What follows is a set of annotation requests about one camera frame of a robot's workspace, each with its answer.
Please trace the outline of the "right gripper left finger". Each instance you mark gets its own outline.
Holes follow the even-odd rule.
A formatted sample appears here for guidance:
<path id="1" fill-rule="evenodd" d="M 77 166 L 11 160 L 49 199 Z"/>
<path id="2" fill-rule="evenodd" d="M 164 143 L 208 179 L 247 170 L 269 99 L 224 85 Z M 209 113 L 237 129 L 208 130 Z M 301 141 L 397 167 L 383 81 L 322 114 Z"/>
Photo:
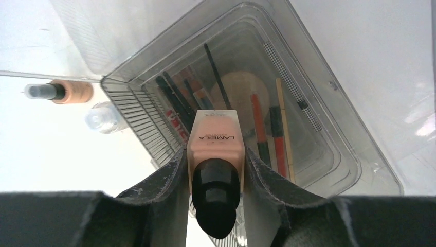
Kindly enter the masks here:
<path id="1" fill-rule="evenodd" d="M 120 195 L 100 191 L 1 194 L 1 246 L 185 246 L 187 154 Z"/>

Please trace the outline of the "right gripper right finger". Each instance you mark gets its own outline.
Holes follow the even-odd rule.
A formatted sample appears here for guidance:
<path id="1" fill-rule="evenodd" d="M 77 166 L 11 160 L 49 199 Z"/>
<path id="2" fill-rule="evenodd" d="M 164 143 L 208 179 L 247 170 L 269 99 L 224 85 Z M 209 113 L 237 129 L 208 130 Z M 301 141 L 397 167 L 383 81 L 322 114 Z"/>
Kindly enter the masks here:
<path id="1" fill-rule="evenodd" d="M 249 246 L 435 246 L 435 197 L 323 198 L 245 157 Z"/>

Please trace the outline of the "gold eyebrow pencil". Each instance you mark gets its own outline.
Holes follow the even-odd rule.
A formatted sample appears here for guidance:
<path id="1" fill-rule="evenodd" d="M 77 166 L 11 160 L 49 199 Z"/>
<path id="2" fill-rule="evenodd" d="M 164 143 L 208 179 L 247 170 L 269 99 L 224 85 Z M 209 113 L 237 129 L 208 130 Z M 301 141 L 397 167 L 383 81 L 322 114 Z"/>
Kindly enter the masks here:
<path id="1" fill-rule="evenodd" d="M 275 84 L 276 84 L 277 97 L 278 97 L 279 108 L 280 108 L 281 119 L 282 119 L 283 136 L 285 142 L 285 151 L 287 157 L 289 179 L 292 183 L 296 184 L 292 145 L 290 141 L 289 128 L 286 118 L 286 110 L 285 110 L 285 103 L 284 103 L 284 96 L 283 96 L 283 88 L 281 82 L 282 82 L 281 79 L 277 78 Z"/>

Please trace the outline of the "red lip gloss black cap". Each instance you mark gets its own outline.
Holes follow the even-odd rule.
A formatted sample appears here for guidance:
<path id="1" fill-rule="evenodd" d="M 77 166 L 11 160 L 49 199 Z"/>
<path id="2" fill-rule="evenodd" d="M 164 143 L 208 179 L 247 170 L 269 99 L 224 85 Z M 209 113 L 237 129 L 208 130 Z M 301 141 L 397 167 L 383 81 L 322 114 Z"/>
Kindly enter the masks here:
<path id="1" fill-rule="evenodd" d="M 281 120 L 281 112 L 279 106 L 273 106 L 269 108 L 270 111 L 270 124 L 271 133 L 274 139 L 277 170 L 280 175 L 287 177 L 287 164 L 285 158 L 283 127 Z"/>

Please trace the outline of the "square foundation bottle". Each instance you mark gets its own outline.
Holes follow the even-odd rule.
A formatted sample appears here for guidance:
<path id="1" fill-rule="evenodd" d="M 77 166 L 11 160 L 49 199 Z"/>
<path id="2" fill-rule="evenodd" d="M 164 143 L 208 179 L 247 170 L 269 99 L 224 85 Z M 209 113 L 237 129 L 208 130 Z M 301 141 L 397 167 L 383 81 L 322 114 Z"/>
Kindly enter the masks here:
<path id="1" fill-rule="evenodd" d="M 198 110 L 187 143 L 192 203 L 215 239 L 232 231 L 242 193 L 245 146 L 236 110 Z"/>

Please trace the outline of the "black powder brush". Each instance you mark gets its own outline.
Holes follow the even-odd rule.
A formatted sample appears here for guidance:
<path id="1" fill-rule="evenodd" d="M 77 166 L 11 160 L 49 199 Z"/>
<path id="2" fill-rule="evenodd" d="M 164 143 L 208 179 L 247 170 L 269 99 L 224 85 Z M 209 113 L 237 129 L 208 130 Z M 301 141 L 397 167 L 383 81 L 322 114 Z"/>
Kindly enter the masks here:
<path id="1" fill-rule="evenodd" d="M 172 91 L 170 86 L 166 83 L 165 79 L 162 76 L 157 76 L 155 79 L 159 88 L 163 91 L 164 95 L 170 102 L 171 106 L 174 110 L 179 114 L 179 117 L 182 123 L 187 128 L 188 132 L 191 133 L 193 120 L 191 116 L 188 114 L 188 111 L 182 105 L 181 101 L 177 98 L 175 93 Z"/>

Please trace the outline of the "black makeup brush front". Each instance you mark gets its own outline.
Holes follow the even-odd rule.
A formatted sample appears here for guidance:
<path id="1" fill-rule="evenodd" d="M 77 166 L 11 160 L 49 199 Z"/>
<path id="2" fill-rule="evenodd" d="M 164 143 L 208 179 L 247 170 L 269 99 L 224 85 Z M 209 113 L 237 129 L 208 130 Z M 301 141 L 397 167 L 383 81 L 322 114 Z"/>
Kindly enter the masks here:
<path id="1" fill-rule="evenodd" d="M 194 119 L 195 118 L 195 112 L 192 109 L 192 107 L 189 104 L 189 102 L 184 97 L 184 95 L 181 93 L 181 91 L 178 88 L 178 86 L 174 83 L 173 79 L 170 77 L 170 75 L 166 71 L 163 71 L 162 74 L 165 77 L 165 79 L 167 80 L 167 82 L 169 83 L 170 87 L 172 88 L 172 90 L 174 91 L 176 96 L 178 97 L 178 99 L 180 100 L 181 104 L 183 105 L 183 107 L 185 108 L 187 113 L 189 114 L 189 116 L 192 119 Z"/>

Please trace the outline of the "round powder puff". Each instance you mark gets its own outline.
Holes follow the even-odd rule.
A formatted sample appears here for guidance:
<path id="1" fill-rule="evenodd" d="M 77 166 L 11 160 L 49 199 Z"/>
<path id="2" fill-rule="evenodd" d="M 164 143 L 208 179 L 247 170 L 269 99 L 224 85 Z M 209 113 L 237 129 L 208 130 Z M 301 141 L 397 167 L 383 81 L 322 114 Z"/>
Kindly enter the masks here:
<path id="1" fill-rule="evenodd" d="M 221 80 L 232 108 L 237 111 L 242 130 L 254 129 L 255 122 L 250 96 L 254 93 L 258 95 L 262 114 L 266 117 L 270 106 L 270 96 L 266 84 L 253 73 L 245 71 L 227 73 L 221 76 Z"/>

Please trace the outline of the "silver and red lip pencils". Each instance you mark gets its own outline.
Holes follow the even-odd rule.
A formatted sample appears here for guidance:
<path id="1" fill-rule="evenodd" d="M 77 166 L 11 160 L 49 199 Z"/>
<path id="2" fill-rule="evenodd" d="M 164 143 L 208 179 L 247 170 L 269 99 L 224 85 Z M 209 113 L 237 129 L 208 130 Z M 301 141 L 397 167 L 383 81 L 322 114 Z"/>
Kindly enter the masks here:
<path id="1" fill-rule="evenodd" d="M 322 126 L 315 117 L 312 109 L 310 108 L 309 104 L 306 102 L 306 100 L 303 98 L 302 93 L 298 89 L 295 81 L 293 80 L 292 76 L 288 72 L 288 69 L 284 66 L 284 63 L 282 62 L 281 58 L 276 53 L 276 50 L 273 48 L 273 46 L 269 42 L 263 43 L 263 48 L 266 51 L 268 57 L 270 58 L 271 62 L 273 63 L 274 67 L 278 71 L 281 79 L 285 83 L 288 90 L 291 92 L 293 98 L 295 99 L 299 109 L 303 113 L 303 115 L 306 117 L 312 128 L 315 132 L 320 132 L 322 130 Z"/>

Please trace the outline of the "clear acrylic organizer box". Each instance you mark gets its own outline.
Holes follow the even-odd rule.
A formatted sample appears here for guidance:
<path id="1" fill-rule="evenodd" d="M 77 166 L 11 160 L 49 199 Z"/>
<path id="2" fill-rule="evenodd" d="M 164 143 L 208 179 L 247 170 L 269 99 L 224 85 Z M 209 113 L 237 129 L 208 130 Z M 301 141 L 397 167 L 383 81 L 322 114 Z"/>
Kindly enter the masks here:
<path id="1" fill-rule="evenodd" d="M 285 1 L 1 1 L 1 75 L 100 83 L 159 169 L 112 197 L 101 191 L 1 193 L 1 246 L 185 246 L 194 208 L 213 240 L 248 246 L 398 246 L 411 236 L 394 176 L 376 179 L 323 96 L 339 101 L 375 163 L 386 160 Z M 196 108 L 186 82 L 241 127 L 240 164 L 190 164 Z"/>

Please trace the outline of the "foundation bottle with pump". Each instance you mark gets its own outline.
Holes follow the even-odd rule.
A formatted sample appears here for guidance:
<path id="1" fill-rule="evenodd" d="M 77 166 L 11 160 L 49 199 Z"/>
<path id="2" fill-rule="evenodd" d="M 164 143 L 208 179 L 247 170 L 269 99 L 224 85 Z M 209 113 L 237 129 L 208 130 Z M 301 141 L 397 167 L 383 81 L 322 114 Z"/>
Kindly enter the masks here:
<path id="1" fill-rule="evenodd" d="M 86 103 L 94 95 L 89 82 L 52 80 L 45 84 L 28 84 L 24 94 L 29 99 L 50 100 L 55 104 Z"/>

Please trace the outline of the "thin black liner pencil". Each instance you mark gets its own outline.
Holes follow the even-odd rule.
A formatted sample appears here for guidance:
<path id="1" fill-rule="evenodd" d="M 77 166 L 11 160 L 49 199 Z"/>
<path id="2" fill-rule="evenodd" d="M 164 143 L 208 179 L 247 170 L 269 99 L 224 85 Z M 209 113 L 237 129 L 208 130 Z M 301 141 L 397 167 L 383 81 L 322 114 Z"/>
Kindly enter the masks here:
<path id="1" fill-rule="evenodd" d="M 213 73 L 214 73 L 214 76 L 215 76 L 216 82 L 217 82 L 217 84 L 218 84 L 218 87 L 219 87 L 219 89 L 220 89 L 220 92 L 221 92 L 221 95 L 222 95 L 223 101 L 224 101 L 225 106 L 226 106 L 226 109 L 228 109 L 228 110 L 232 110 L 231 103 L 230 103 L 230 101 L 229 101 L 229 98 L 228 98 L 227 92 L 226 92 L 226 90 L 225 90 L 225 87 L 224 87 L 224 85 L 223 85 L 223 83 L 222 83 L 222 80 L 221 80 L 221 77 L 220 77 L 219 71 L 218 71 L 217 66 L 216 66 L 216 64 L 215 64 L 215 61 L 214 61 L 214 59 L 213 59 L 213 56 L 212 56 L 211 51 L 210 51 L 210 49 L 209 49 L 209 46 L 208 46 L 207 43 L 204 43 L 204 44 L 203 44 L 203 47 L 204 47 L 204 50 L 205 50 L 205 52 L 206 52 L 206 55 L 207 55 L 208 61 L 209 61 L 210 65 L 211 65 L 211 68 L 212 68 L 212 70 L 213 70 Z"/>

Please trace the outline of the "red lip gloss silver cap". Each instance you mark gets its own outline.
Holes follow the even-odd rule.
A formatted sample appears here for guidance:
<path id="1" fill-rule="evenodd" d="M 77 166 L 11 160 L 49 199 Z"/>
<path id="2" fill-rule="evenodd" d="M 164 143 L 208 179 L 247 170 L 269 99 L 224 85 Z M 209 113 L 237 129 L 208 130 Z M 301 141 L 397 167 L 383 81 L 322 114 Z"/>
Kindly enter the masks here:
<path id="1" fill-rule="evenodd" d="M 183 143 L 186 144 L 189 140 L 189 132 L 182 123 L 179 115 L 173 109 L 167 109 L 165 116 L 178 136 L 182 139 Z"/>

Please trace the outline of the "black concealer tube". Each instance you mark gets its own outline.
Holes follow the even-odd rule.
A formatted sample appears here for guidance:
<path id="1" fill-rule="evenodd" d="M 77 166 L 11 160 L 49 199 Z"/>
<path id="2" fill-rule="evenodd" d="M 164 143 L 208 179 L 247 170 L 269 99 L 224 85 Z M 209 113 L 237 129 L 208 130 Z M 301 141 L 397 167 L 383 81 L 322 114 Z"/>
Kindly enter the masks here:
<path id="1" fill-rule="evenodd" d="M 203 88 L 194 92 L 187 79 L 184 80 L 184 84 L 192 98 L 197 102 L 199 110 L 214 110 L 214 105 Z"/>

